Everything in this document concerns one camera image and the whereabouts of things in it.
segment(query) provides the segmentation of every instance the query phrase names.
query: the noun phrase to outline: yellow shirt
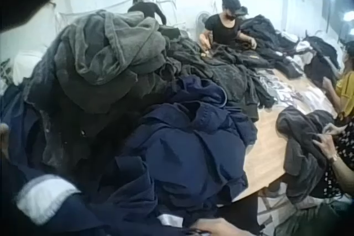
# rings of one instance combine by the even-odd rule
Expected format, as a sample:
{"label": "yellow shirt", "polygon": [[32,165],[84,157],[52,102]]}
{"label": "yellow shirt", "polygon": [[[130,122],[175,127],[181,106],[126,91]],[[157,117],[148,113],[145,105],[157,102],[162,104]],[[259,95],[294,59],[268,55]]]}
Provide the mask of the yellow shirt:
{"label": "yellow shirt", "polygon": [[343,110],[343,116],[354,116],[354,71],[350,71],[337,82],[336,93],[340,98],[348,99]]}

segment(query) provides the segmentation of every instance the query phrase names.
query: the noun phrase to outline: black t-shirt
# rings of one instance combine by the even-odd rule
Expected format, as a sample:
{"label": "black t-shirt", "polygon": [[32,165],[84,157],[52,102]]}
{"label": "black t-shirt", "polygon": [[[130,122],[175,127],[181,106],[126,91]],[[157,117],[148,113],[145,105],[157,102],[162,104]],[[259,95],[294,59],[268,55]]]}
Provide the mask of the black t-shirt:
{"label": "black t-shirt", "polygon": [[132,12],[132,11],[143,12],[145,18],[146,17],[155,18],[155,13],[157,13],[158,16],[160,16],[161,18],[162,24],[166,25],[165,15],[162,13],[159,7],[153,2],[138,2],[132,7],[130,7],[130,9],[128,9],[128,12]]}
{"label": "black t-shirt", "polygon": [[232,28],[225,27],[219,14],[210,16],[205,22],[205,29],[212,31],[213,41],[219,44],[230,44],[235,41],[240,30],[237,21]]}

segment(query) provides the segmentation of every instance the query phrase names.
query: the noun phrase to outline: person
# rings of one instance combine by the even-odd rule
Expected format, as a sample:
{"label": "person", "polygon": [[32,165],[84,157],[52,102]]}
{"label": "person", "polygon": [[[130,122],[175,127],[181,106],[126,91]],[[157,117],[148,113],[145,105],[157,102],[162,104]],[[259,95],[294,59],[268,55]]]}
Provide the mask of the person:
{"label": "person", "polygon": [[331,198],[344,193],[354,196],[354,117],[338,128],[329,124],[319,140],[313,140],[329,161],[329,167],[311,196]]}
{"label": "person", "polygon": [[199,39],[205,51],[211,49],[212,43],[230,45],[235,40],[251,43],[252,49],[257,47],[254,38],[241,33],[237,22],[237,11],[241,9],[239,0],[222,0],[222,12],[212,15],[205,22],[205,31]]}
{"label": "person", "polygon": [[354,116],[354,41],[345,45],[343,56],[345,64],[342,79],[333,87],[332,82],[323,78],[323,88],[338,113],[339,120]]}
{"label": "person", "polygon": [[166,16],[161,9],[153,2],[145,2],[144,0],[133,0],[133,5],[128,9],[128,12],[141,11],[144,17],[155,18],[155,13],[161,18],[163,25],[166,25]]}

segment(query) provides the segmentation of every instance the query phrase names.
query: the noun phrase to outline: lamp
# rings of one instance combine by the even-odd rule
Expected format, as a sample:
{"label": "lamp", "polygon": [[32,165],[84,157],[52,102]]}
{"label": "lamp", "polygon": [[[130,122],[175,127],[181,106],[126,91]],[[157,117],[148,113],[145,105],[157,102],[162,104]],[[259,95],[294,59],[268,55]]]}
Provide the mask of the lamp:
{"label": "lamp", "polygon": [[354,20],[354,11],[349,11],[344,14],[343,20],[346,22],[351,22]]}

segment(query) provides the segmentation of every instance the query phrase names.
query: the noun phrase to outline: black cap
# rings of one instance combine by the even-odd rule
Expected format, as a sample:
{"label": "black cap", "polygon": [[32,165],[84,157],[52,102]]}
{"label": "black cap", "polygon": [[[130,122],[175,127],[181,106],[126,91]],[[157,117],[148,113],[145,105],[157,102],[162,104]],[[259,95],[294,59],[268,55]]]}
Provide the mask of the black cap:
{"label": "black cap", "polygon": [[222,0],[222,5],[231,12],[241,8],[240,0]]}

